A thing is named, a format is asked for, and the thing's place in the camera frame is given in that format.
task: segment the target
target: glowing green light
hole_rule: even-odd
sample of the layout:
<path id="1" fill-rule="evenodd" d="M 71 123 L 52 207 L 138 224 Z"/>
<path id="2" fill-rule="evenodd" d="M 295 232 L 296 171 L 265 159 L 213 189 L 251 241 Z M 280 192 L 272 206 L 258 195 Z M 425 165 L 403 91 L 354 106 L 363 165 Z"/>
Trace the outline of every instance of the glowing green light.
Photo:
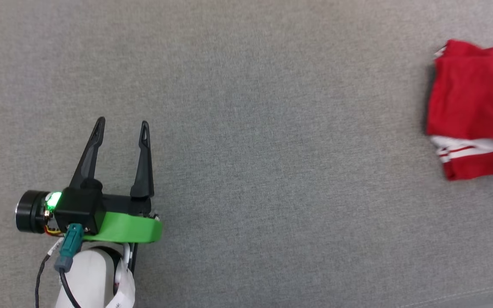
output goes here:
<path id="1" fill-rule="evenodd" d="M 50 197 L 49 197 L 49 200 L 47 200 L 45 202 L 46 206 L 47 206 L 47 210 L 49 211 L 53 211 L 54 208 L 56 207 L 56 205 L 58 204 L 58 201 L 60 199 L 60 196 L 62 195 L 61 192 L 57 191 L 57 192 L 54 192 Z"/>

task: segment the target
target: red fabric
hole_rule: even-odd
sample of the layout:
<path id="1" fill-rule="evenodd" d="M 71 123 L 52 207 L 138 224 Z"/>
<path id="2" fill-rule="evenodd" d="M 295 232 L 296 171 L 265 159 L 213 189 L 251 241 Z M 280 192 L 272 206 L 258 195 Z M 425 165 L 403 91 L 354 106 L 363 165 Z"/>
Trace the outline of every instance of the red fabric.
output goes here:
<path id="1" fill-rule="evenodd" d="M 493 139 L 493 48 L 450 40 L 435 64 L 427 134 Z M 454 158 L 444 170 L 449 180 L 493 174 L 493 152 Z"/>

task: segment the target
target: folded clothing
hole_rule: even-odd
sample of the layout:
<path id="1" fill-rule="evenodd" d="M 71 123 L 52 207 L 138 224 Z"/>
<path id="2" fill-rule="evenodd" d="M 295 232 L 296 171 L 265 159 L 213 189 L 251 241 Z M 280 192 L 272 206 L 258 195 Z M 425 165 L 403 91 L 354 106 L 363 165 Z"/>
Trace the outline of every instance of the folded clothing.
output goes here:
<path id="1" fill-rule="evenodd" d="M 450 40 L 435 64 L 427 134 L 446 177 L 493 174 L 493 48 Z"/>

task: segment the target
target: white stitching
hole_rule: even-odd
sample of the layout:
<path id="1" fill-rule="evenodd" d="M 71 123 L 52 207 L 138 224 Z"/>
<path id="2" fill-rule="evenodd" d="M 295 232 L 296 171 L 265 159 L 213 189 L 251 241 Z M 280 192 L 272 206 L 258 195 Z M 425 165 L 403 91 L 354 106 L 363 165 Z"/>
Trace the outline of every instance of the white stitching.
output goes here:
<path id="1" fill-rule="evenodd" d="M 452 296 L 460 296 L 460 295 L 463 295 L 463 294 L 467 294 L 467 293 L 473 293 L 473 292 L 480 292 L 480 291 L 484 291 L 484 290 L 488 290 L 488 289 L 493 289 L 493 287 L 488 287 L 488 288 L 484 288 L 484 289 L 478 289 L 478 290 L 472 290 L 472 291 L 468 291 L 468 292 L 462 292 L 462 293 L 456 293 L 456 294 L 452 294 L 452 295 L 449 295 L 449 296 L 443 296 L 443 297 L 439 297 L 439 298 L 434 298 L 434 299 L 430 299 L 430 300 L 424 300 L 423 302 L 415 302 L 413 304 L 408 304 L 408 305 L 404 305 L 404 306 L 399 306 L 399 308 L 405 308 L 405 307 L 410 307 L 410 306 L 414 306 L 414 305 L 418 305 L 418 304 L 423 304 L 425 302 L 434 302 L 436 300 L 440 300 L 440 299 L 443 299 L 443 298 L 449 298 L 449 297 L 452 297 Z"/>
<path id="2" fill-rule="evenodd" d="M 448 302 L 449 300 L 456 300 L 456 299 L 460 299 L 460 298 L 466 298 L 466 297 L 469 297 L 469 296 L 478 296 L 478 295 L 485 294 L 485 293 L 490 293 L 490 292 L 493 292 L 493 290 L 486 291 L 486 292 L 479 292 L 479 293 L 467 294 L 466 296 L 460 296 L 460 297 L 457 297 L 457 298 L 449 298 L 449 299 L 446 299 L 446 300 L 441 300 L 440 302 L 430 302 L 429 304 L 417 306 L 417 308 L 429 306 L 429 305 L 432 305 L 432 304 L 440 304 L 442 302 Z"/>

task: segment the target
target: cable connector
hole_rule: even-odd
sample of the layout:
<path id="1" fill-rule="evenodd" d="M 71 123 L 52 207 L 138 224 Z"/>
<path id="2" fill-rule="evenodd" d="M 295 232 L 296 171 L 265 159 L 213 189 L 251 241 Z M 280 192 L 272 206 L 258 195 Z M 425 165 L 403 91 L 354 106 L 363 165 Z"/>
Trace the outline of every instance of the cable connector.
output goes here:
<path id="1" fill-rule="evenodd" d="M 66 273 L 70 271 L 74 262 L 74 255 L 83 243 L 84 234 L 85 231 L 81 224 L 70 224 L 68 226 L 68 231 L 66 232 L 66 236 L 64 236 L 64 242 L 60 246 L 60 255 L 54 263 L 54 269 L 57 272 L 60 272 L 60 269 L 63 269 Z"/>

